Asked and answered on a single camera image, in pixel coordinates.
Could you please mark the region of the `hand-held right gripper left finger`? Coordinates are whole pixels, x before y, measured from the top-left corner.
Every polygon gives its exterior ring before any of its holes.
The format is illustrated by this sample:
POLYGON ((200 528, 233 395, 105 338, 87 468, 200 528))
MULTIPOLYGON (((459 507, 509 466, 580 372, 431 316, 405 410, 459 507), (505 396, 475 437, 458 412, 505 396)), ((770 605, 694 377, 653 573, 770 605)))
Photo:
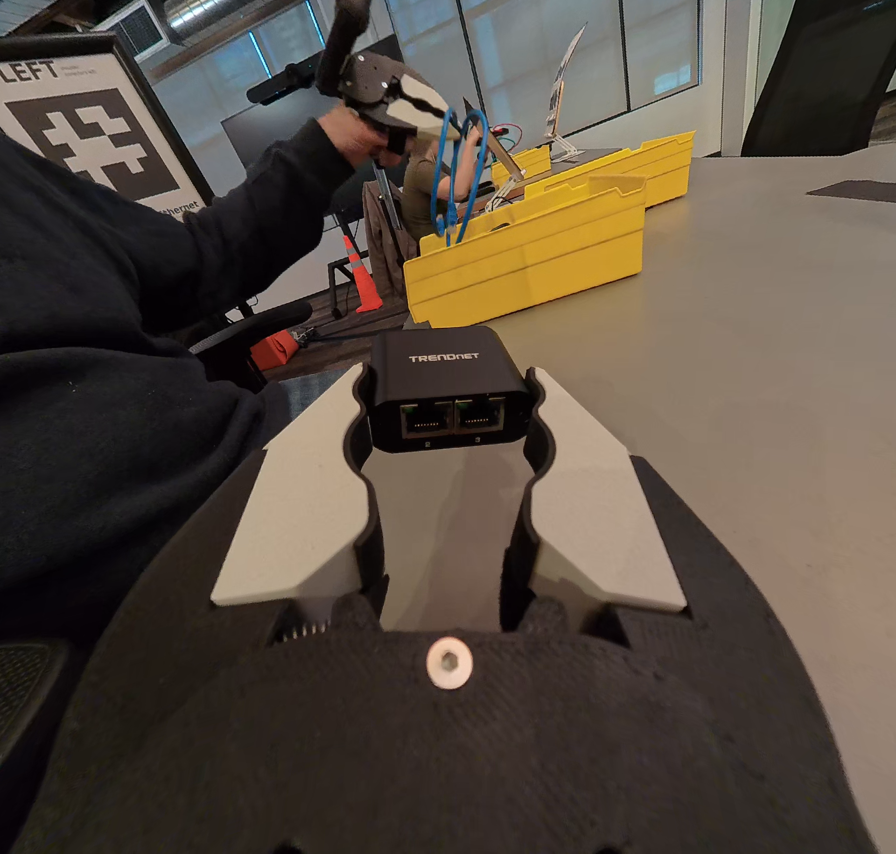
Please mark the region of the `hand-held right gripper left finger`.
POLYGON ((385 576, 367 364, 347 370, 263 449, 261 468, 210 593, 218 607, 285 601, 329 622, 337 599, 385 576))

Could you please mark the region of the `black wall monitor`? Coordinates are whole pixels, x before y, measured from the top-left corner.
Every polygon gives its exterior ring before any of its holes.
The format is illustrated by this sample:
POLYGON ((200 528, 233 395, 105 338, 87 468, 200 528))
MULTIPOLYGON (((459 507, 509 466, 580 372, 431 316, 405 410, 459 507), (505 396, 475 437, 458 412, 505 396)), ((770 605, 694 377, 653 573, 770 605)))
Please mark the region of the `black wall monitor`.
MULTIPOLYGON (((404 73, 407 72, 428 83, 409 65, 398 60, 396 47, 378 42, 373 48, 360 52, 378 53, 389 57, 403 64, 404 73)), ((242 164, 247 167, 258 160, 269 145, 293 136, 308 120, 320 118, 338 103, 347 106, 342 100, 323 96, 316 87, 298 90, 268 106, 250 104, 247 109, 224 120, 222 127, 242 164)), ((389 148, 396 153, 404 155, 408 141, 416 138, 402 131, 384 129, 368 121, 375 128, 388 133, 389 148)))

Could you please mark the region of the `person's blue jeans legs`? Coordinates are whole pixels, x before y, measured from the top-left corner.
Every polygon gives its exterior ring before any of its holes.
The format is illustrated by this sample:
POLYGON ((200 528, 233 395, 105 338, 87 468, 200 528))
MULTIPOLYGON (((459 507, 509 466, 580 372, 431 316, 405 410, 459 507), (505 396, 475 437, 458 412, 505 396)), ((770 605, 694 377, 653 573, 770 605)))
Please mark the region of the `person's blue jeans legs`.
POLYGON ((347 368, 333 369, 280 381, 280 388, 287 399, 287 422, 290 423, 298 418, 347 371, 347 368))

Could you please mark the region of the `person's left hand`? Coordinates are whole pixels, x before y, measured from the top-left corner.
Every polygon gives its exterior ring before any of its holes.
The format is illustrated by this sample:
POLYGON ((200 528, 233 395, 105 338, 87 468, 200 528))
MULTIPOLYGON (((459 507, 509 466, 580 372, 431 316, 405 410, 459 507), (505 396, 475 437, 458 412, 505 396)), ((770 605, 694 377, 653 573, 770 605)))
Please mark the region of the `person's left hand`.
POLYGON ((389 135, 342 104, 317 119, 331 144, 354 168, 367 161, 383 167, 399 165, 403 154, 389 148, 389 135))

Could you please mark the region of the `black mesh office chair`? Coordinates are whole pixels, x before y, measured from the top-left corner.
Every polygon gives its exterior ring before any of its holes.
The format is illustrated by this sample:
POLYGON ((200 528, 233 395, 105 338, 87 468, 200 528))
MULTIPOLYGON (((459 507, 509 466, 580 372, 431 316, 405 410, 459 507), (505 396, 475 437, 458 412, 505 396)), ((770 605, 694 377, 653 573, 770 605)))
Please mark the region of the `black mesh office chair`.
POLYGON ((795 0, 742 156, 868 147, 895 67, 895 0, 795 0))

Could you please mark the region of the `brown hanging coat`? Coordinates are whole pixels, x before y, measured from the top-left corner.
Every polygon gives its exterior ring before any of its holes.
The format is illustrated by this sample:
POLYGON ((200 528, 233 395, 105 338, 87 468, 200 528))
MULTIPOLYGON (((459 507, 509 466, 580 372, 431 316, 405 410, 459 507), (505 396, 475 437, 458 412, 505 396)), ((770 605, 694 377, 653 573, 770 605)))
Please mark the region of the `brown hanging coat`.
POLYGON ((399 265, 400 249, 396 248, 389 230, 386 213, 380 204, 376 182, 363 186, 364 238, 377 293, 384 301, 404 301, 405 286, 399 265))

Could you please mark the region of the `curved printed sheet on stand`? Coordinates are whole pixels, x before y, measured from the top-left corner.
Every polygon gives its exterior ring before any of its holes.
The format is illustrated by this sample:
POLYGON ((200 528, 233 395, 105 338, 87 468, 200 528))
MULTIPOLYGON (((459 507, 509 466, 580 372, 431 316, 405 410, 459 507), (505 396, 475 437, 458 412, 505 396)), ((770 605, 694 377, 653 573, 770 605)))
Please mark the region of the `curved printed sheet on stand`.
POLYGON ((570 41, 566 49, 566 53, 558 66, 551 88, 545 120, 544 144, 547 147, 550 162, 553 165, 571 162, 575 157, 583 153, 581 149, 566 141, 566 139, 560 133, 559 119, 561 117, 565 92, 566 71, 568 69, 570 61, 574 56, 574 52, 579 41, 581 40, 581 37, 587 29, 587 25, 588 23, 582 25, 582 27, 570 41))

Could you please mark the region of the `yellow plastic bin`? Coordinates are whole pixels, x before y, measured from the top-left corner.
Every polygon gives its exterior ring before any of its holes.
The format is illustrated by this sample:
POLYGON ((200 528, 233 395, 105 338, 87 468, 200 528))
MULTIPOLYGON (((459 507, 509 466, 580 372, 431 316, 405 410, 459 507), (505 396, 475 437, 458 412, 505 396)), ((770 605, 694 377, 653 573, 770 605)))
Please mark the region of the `yellow plastic bin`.
POLYGON ((643 178, 645 205, 659 206, 687 195, 696 131, 680 132, 645 141, 638 148, 623 148, 587 162, 573 165, 525 187, 524 198, 533 198, 561 184, 588 175, 643 178))
POLYGON ((404 264, 414 322, 466 327, 633 277, 643 268, 647 178, 591 173, 432 234, 404 264))
POLYGON ((510 171, 504 164, 507 158, 522 173, 523 179, 534 179, 536 177, 550 175, 551 173, 551 151, 550 145, 544 144, 537 148, 530 148, 518 154, 508 152, 496 153, 495 160, 491 165, 491 181, 495 186, 505 183, 510 178, 510 171))

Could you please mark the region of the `black network switch box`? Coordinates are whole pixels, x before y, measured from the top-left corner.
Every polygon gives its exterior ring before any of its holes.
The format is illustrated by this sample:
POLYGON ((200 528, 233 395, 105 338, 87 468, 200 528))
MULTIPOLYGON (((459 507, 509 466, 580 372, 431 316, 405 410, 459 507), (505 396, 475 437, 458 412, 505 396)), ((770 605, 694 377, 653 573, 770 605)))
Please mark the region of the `black network switch box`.
POLYGON ((381 452, 502 445, 529 431, 533 395, 486 326, 383 332, 369 367, 367 415, 381 452))

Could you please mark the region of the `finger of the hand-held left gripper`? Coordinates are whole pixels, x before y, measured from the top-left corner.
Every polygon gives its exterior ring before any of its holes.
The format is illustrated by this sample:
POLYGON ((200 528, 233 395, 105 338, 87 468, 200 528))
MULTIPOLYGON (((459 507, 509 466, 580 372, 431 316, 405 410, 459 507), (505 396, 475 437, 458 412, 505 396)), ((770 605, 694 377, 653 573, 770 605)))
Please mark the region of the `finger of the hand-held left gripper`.
POLYGON ((414 108, 448 108, 447 102, 424 80, 409 73, 403 73, 396 81, 396 101, 414 108))
POLYGON ((385 102, 385 125, 419 139, 437 139, 449 107, 442 98, 394 98, 385 102))

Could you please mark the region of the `wooden instruction board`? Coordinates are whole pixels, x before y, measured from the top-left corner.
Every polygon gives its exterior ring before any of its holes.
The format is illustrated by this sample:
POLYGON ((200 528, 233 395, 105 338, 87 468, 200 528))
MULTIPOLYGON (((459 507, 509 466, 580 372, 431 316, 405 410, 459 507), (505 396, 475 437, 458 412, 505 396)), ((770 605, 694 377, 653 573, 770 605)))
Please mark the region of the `wooden instruction board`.
POLYGON ((501 143, 500 132, 506 131, 501 126, 497 129, 489 126, 484 133, 483 141, 479 143, 479 152, 476 162, 473 163, 474 175, 466 200, 468 212, 472 216, 493 212, 503 206, 511 204, 514 197, 518 196, 526 186, 526 170, 521 168, 511 153, 501 143), (485 157, 493 157, 493 162, 503 170, 499 173, 498 180, 483 184, 482 176, 485 172, 485 157))

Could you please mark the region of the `white printed sign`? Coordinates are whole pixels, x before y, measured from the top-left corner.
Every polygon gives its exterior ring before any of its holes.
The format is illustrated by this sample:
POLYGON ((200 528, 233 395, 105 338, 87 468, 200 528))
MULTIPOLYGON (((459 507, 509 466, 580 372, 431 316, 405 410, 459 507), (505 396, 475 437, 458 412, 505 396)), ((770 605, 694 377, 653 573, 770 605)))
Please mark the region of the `white printed sign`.
POLYGON ((73 174, 179 220, 213 199, 112 32, 3 36, 1 129, 73 174))

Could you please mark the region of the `person's left forearm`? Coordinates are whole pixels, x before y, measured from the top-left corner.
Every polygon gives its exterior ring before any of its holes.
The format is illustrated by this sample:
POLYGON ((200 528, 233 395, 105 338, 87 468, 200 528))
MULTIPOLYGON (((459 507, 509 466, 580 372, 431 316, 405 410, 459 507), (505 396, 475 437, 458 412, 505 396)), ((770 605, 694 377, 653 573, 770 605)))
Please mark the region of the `person's left forearm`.
POLYGON ((128 251, 143 328, 180 331, 262 293, 320 243, 332 195, 355 170, 308 120, 209 207, 182 220, 134 207, 128 251))

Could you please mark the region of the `black video conference bar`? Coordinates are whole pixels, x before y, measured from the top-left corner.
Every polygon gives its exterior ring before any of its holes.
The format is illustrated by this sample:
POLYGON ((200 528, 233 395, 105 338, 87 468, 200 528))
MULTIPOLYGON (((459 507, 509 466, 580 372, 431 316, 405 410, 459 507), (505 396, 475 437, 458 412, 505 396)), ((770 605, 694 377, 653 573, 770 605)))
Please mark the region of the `black video conference bar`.
POLYGON ((313 88, 318 64, 316 56, 298 64, 286 64, 279 73, 247 89, 245 96, 252 105, 268 106, 295 91, 313 88))

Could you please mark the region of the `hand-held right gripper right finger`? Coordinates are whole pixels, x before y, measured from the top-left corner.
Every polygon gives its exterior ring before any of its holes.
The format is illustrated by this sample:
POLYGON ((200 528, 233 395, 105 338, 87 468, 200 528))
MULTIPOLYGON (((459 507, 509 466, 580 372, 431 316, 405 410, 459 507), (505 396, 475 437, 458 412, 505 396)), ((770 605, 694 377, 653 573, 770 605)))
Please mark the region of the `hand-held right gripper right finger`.
POLYGON ((680 614, 687 600, 627 448, 550 374, 531 367, 523 489, 499 588, 501 620, 536 597, 572 620, 605 605, 680 614))

